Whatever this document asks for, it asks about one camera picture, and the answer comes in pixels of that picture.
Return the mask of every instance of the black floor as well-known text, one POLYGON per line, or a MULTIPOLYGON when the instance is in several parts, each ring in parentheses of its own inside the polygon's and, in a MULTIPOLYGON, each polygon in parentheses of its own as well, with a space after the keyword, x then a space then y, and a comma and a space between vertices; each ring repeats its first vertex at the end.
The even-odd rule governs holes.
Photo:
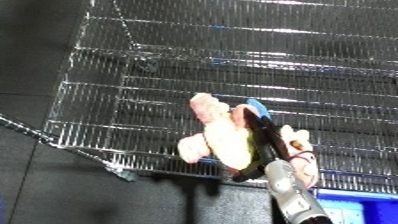
MULTIPOLYGON (((0 0, 1 113, 42 126, 81 2, 0 0)), ((125 183, 2 128, 0 194, 13 224, 271 223, 264 190, 185 178, 125 183)))

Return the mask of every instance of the metal grid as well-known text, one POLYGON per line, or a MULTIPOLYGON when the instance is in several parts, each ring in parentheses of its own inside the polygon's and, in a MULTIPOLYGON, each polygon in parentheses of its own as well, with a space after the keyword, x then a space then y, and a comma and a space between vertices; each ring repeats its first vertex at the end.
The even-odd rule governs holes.
POLYGON ((46 131, 112 168, 221 178, 176 143, 195 92, 311 131, 320 187, 398 193, 398 2, 92 0, 46 131))

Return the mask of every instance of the toy figure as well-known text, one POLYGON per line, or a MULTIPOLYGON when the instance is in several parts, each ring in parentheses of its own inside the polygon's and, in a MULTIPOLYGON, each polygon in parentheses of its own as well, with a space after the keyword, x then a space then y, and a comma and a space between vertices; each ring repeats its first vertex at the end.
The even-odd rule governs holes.
MULTIPOLYGON (((267 116, 267 109, 258 101, 250 99, 232 111, 229 105, 220 102, 211 94, 198 93, 190 100, 190 107, 203 123, 203 133, 186 137, 178 143, 181 158, 187 163, 196 163, 202 157, 212 153, 229 167, 231 172, 246 168, 255 155, 251 130, 247 127, 244 110, 249 109, 257 116, 267 116)), ((281 129, 290 164, 296 169, 297 176, 308 188, 318 181, 318 166, 309 143, 309 132, 295 132, 290 126, 281 129)))

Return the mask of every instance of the wire rack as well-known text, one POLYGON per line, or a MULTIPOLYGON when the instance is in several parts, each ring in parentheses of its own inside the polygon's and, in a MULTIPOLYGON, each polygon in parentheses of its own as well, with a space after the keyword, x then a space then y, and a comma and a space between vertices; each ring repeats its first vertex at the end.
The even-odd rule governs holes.
POLYGON ((252 97, 310 130, 320 187, 398 193, 396 16, 392 0, 91 0, 46 131, 112 169, 231 183, 176 143, 202 131, 196 92, 252 97))

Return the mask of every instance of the blue box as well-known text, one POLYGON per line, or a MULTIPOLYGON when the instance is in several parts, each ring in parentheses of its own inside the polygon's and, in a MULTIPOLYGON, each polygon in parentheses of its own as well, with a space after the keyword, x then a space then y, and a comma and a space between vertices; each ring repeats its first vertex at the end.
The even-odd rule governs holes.
POLYGON ((398 223, 398 195, 320 189, 317 198, 334 224, 398 223))

